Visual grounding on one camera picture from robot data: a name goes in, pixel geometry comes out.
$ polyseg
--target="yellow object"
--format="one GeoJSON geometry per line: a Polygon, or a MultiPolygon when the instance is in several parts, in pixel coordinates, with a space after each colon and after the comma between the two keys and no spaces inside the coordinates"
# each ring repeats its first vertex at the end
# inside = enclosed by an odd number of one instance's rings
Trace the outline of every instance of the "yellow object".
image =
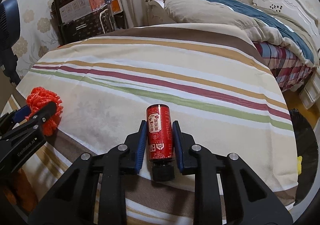
{"type": "Polygon", "coordinates": [[[298,156],[298,175],[300,175],[302,173],[302,156],[298,156]]]}

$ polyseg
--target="cardboard box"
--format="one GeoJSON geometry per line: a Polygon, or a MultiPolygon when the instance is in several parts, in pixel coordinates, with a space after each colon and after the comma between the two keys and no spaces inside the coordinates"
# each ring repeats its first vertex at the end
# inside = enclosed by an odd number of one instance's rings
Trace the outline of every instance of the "cardboard box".
{"type": "Polygon", "coordinates": [[[114,15],[123,11],[120,0],[111,0],[111,8],[114,15]]]}
{"type": "Polygon", "coordinates": [[[104,0],[73,0],[60,8],[63,23],[84,17],[105,5],[104,0]]]}

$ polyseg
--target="red stripe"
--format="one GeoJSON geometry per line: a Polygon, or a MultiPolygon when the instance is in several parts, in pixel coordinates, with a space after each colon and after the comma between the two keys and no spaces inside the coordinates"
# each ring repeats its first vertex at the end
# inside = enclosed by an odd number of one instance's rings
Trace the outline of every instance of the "red stripe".
{"type": "Polygon", "coordinates": [[[141,76],[134,76],[134,75],[124,74],[124,73],[119,73],[119,72],[112,72],[112,71],[101,71],[101,70],[83,69],[83,68],[81,68],[81,69],[71,68],[69,66],[33,66],[33,68],[47,69],[47,70],[61,69],[61,70],[67,71],[67,72],[76,72],[76,73],[84,73],[84,74],[91,73],[91,74],[95,74],[95,75],[111,76],[111,77],[120,78],[120,79],[124,79],[124,80],[130,80],[130,81],[134,81],[134,82],[164,86],[164,87],[168,87],[168,88],[172,88],[172,89],[204,96],[207,98],[231,102],[231,103],[238,104],[238,105],[248,107],[248,108],[266,110],[272,115],[291,120],[289,114],[287,114],[285,112],[281,112],[281,111],[273,109],[273,108],[270,108],[267,104],[252,102],[252,101],[237,98],[237,97],[234,97],[234,96],[231,96],[228,94],[223,94],[223,93],[216,92],[216,91],[209,91],[209,90],[205,90],[205,89],[201,89],[201,88],[197,88],[197,87],[192,87],[192,86],[187,86],[187,85],[182,85],[182,84],[177,84],[177,83],[171,83],[168,81],[157,80],[157,79],[141,77],[141,76]]]}

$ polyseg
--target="white drawer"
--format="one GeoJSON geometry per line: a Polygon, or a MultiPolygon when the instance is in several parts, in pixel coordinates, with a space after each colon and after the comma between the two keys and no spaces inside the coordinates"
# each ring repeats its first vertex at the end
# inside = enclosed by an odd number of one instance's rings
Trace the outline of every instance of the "white drawer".
{"type": "Polygon", "coordinates": [[[314,80],[314,82],[316,83],[316,85],[317,85],[318,88],[320,89],[320,69],[319,69],[319,67],[318,67],[317,70],[314,72],[314,74],[312,75],[311,79],[314,80]]]}
{"type": "Polygon", "coordinates": [[[303,88],[303,90],[300,92],[299,97],[306,109],[311,108],[311,106],[316,102],[313,100],[309,93],[307,92],[306,88],[303,88]]]}
{"type": "Polygon", "coordinates": [[[320,88],[314,78],[310,78],[305,86],[312,100],[316,101],[320,97],[320,88]]]}

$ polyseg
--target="wooden floor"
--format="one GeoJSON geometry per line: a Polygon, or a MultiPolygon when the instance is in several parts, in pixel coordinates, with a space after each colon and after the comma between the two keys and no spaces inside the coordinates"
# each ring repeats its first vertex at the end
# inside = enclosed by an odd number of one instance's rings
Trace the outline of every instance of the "wooden floor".
{"type": "Polygon", "coordinates": [[[282,94],[285,102],[287,103],[288,109],[298,109],[299,112],[308,120],[312,128],[315,128],[318,118],[320,118],[320,112],[316,104],[314,104],[310,109],[306,109],[299,98],[298,92],[285,91],[282,94]]]}

